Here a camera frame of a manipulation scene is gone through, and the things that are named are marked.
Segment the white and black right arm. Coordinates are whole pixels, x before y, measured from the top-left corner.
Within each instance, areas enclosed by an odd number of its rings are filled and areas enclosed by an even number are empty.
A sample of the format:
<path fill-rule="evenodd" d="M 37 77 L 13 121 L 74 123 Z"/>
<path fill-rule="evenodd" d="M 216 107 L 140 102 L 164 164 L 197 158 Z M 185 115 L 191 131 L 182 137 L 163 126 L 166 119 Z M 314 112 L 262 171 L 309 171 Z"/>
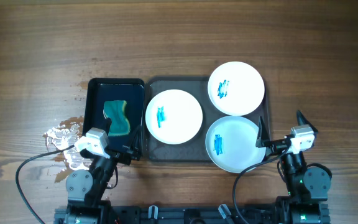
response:
<path fill-rule="evenodd" d="M 256 146 L 265 149 L 267 159 L 277 161 L 288 195 L 276 198 L 273 223 L 329 223 L 325 201 L 331 187 L 332 172 L 318 163 L 307 163 L 303 153 L 314 147 L 318 130 L 296 112 L 298 125 L 283 139 L 271 140 L 263 118 L 259 118 Z"/>

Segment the green and yellow sponge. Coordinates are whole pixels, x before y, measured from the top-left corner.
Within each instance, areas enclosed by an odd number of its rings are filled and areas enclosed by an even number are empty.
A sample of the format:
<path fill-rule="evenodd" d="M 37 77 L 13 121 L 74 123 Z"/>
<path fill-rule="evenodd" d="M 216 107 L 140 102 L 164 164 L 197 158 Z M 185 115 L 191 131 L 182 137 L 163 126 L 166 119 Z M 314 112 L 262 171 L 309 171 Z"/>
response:
<path fill-rule="evenodd" d="M 108 136 L 125 136 L 130 133 L 131 126 L 126 116 L 125 100 L 105 101 L 103 115 L 105 118 L 111 118 L 111 126 Z"/>

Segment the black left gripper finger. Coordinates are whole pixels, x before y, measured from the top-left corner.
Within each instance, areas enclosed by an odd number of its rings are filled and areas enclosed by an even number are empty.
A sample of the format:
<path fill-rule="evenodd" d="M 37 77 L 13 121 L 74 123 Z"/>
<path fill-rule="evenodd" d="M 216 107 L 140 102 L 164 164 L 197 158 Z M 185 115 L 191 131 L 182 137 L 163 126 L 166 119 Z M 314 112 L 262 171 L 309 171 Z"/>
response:
<path fill-rule="evenodd" d="M 102 129 L 106 134 L 109 134 L 110 126 L 111 126 L 111 118 L 106 118 L 100 125 L 100 129 Z"/>
<path fill-rule="evenodd" d="M 129 135 L 129 139 L 123 145 L 126 152 L 139 152 L 142 137 L 142 125 L 138 125 Z"/>

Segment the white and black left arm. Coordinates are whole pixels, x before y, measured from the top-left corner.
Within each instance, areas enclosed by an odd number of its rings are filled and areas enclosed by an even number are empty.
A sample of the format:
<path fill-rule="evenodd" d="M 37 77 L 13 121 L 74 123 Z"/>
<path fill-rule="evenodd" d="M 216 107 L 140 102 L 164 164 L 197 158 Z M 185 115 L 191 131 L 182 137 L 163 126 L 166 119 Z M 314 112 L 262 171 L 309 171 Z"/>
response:
<path fill-rule="evenodd" d="M 104 129 L 91 128 L 75 143 L 80 154 L 92 158 L 92 163 L 89 169 L 76 170 L 67 178 L 68 205 L 61 212 L 55 212 L 55 223 L 121 222 L 111 202 L 102 197 L 105 190 L 112 189 L 108 182 L 112 176 L 117 176 L 118 163 L 129 165 L 131 160 L 140 159 L 142 125 L 138 125 L 129 135 L 122 152 L 109 149 L 108 132 L 111 125 L 112 121 L 108 118 Z"/>

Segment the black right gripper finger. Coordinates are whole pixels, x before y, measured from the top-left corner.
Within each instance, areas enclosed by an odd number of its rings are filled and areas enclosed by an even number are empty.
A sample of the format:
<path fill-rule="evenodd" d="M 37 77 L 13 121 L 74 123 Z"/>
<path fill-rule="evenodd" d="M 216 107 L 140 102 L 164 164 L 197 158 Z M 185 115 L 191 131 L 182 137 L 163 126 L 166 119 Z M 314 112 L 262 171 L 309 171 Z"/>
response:
<path fill-rule="evenodd" d="M 265 123 L 263 118 L 259 117 L 258 123 L 258 133 L 257 133 L 257 144 L 268 144 L 270 142 L 269 132 L 265 128 Z"/>
<path fill-rule="evenodd" d="M 300 110 L 296 111 L 296 118 L 299 126 L 309 125 L 310 128 L 313 130 L 314 134 L 318 134 L 318 130 L 305 118 L 305 116 Z"/>

